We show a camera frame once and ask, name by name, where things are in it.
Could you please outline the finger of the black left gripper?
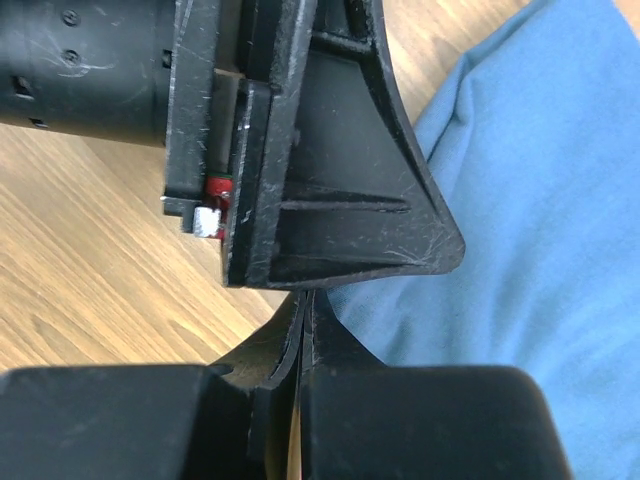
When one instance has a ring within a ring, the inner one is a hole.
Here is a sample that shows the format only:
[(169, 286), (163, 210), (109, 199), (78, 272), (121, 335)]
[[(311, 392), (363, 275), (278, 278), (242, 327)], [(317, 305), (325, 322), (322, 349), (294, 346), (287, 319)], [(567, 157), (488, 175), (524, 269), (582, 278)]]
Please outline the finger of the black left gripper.
[(378, 1), (245, 1), (223, 239), (230, 287), (457, 268), (463, 236), (403, 107)]

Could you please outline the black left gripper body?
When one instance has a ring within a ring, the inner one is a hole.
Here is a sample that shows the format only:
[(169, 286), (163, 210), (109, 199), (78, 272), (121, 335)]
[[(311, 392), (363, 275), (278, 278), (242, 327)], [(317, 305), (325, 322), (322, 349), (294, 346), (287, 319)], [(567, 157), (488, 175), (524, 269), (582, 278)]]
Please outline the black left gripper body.
[(216, 195), (207, 170), (234, 128), (232, 231), (298, 210), (274, 173), (299, 103), (296, 1), (5, 1), (1, 119), (166, 149), (166, 215), (194, 226)]

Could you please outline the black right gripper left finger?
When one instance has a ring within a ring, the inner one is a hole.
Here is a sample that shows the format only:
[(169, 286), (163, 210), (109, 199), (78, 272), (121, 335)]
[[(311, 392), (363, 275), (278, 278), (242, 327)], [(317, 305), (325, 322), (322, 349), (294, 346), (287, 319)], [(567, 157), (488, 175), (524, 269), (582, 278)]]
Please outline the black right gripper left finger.
[(5, 479), (283, 479), (305, 298), (206, 364), (1, 376)]

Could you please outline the blue-grey t-shirt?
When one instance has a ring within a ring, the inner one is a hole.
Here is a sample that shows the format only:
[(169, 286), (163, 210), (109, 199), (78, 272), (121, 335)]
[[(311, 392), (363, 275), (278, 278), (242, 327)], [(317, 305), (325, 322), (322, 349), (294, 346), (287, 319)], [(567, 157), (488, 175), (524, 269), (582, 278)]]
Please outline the blue-grey t-shirt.
[(639, 475), (639, 42), (610, 1), (534, 1), (463, 54), (416, 136), (452, 273), (333, 290), (395, 365), (512, 365), (579, 479)]

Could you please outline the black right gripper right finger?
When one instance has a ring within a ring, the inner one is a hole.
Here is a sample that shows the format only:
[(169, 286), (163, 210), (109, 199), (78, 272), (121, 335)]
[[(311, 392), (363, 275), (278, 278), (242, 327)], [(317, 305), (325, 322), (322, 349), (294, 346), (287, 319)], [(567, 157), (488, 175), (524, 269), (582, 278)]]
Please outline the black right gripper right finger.
[(547, 402), (501, 366), (392, 367), (308, 297), (300, 377), (306, 479), (567, 479)]

